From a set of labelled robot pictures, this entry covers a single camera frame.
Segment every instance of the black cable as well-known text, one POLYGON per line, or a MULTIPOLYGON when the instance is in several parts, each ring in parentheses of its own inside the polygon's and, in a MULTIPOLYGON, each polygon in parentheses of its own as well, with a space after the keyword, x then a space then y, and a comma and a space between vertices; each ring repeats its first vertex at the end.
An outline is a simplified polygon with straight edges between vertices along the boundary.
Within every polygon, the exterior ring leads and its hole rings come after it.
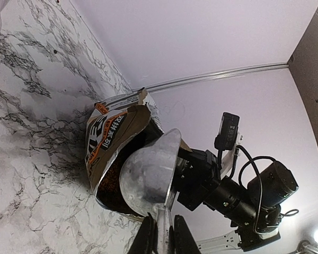
POLYGON ((235 167, 236 167, 236 165, 237 165, 238 153, 239 153, 239 149, 236 148, 236 149, 234 150, 232 170, 231 170, 231 174, 229 175, 229 179, 232 179, 232 177, 234 176, 235 167))
MULTIPOLYGON (((275 158, 271 157, 271 156, 257 156, 257 157, 254 157, 252 159, 253 161, 256 161, 256 160, 271 160, 271 161, 276 161, 275 158)), ((250 161, 246 162, 244 164, 244 166, 241 168, 240 172, 239 172, 239 175, 238 175, 238 182, 240 184, 240 186, 244 187, 243 183, 242 183, 242 175, 243 175, 243 172, 244 172, 244 169, 249 165, 251 164, 250 161)))
POLYGON ((258 179, 258 182, 259 182, 259 201, 257 202, 257 208, 256 208, 257 211, 256 211, 254 225, 253 225, 253 232, 255 232, 256 234, 260 234, 257 231, 257 224, 258 224, 258 220, 259 220, 261 201, 262 201, 262 197, 263 197, 263 183, 261 181, 261 177, 260 177, 260 173, 259 173, 258 167, 256 166, 256 164, 255 164, 253 158, 251 157, 251 155, 249 154, 249 152, 244 147, 242 147, 241 145, 237 146, 237 148, 240 149, 241 151, 243 151, 243 153, 245 154, 245 156, 248 158, 248 160, 250 162, 249 164, 252 164, 252 167, 254 169, 255 174, 257 175, 257 179, 258 179))
POLYGON ((280 213, 280 215, 282 217, 292 217, 292 216, 295 216, 296 214, 299 213, 299 210, 298 209, 292 209, 286 213, 280 213))
POLYGON ((217 162, 218 162, 218 170, 219 171, 222 169, 222 157, 223 157, 223 151, 218 150, 217 162))

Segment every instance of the metal scoop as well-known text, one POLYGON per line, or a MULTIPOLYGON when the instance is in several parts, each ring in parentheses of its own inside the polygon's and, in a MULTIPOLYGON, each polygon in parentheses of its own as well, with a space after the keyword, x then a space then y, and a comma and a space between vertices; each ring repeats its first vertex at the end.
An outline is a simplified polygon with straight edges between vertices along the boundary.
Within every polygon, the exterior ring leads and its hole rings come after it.
POLYGON ((172 182, 180 142, 180 131, 169 131, 134 152, 120 173, 121 193, 129 207, 156 220, 157 253, 174 253, 171 208, 176 191, 172 182))

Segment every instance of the white marble countertop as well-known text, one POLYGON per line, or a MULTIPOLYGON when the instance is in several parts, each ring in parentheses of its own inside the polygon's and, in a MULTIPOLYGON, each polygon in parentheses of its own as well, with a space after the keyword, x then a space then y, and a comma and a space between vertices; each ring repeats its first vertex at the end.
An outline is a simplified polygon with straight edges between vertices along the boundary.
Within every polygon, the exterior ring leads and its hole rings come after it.
POLYGON ((94 102, 128 90, 68 0, 11 0, 0 35, 0 253, 125 253, 87 179, 94 102))

